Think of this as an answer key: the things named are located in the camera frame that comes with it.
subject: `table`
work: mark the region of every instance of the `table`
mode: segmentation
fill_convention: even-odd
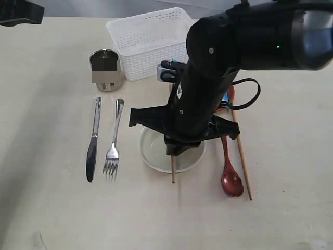
[[[168,85],[126,82],[114,93],[91,84],[89,55],[112,48],[104,18],[45,17],[40,26],[0,27],[0,248],[332,249],[333,67],[317,72],[245,72],[262,94],[238,111],[253,201],[221,189],[221,140],[207,141],[198,166],[171,176],[147,167],[142,126],[131,108],[164,105]],[[255,86],[236,87],[236,104]],[[94,99],[102,97],[95,179],[85,161]],[[101,174],[114,101],[125,100],[117,182]],[[244,181],[236,141],[231,161]]]

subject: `knife handle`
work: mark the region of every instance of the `knife handle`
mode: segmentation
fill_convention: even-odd
[[[101,101],[102,101],[101,97],[96,98],[94,129],[93,129],[92,137],[97,137],[98,136],[98,127],[99,127],[99,116],[100,116],[100,104],[101,104]]]

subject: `white plastic basket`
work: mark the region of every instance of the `white plastic basket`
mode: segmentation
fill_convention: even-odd
[[[110,21],[106,28],[130,81],[156,75],[157,65],[175,59],[186,63],[187,32],[193,21],[181,8],[171,8]]]

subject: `fork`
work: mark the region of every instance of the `fork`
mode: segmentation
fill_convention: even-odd
[[[111,174],[112,179],[113,179],[113,173],[115,173],[114,180],[116,180],[117,177],[118,163],[119,163],[119,152],[116,149],[116,143],[117,143],[119,121],[121,117],[121,112],[123,111],[123,107],[124,107],[124,100],[123,99],[116,100],[116,124],[114,125],[113,140],[111,147],[106,153],[105,163],[103,168],[103,174],[105,173],[105,175],[107,175],[109,173],[109,176]]]

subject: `fork handle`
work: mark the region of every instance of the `fork handle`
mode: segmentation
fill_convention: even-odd
[[[121,112],[123,111],[124,107],[124,100],[118,99],[116,100],[116,124],[114,125],[114,133],[113,133],[113,140],[112,143],[116,144],[117,142],[117,135],[118,135],[118,127],[121,117]]]

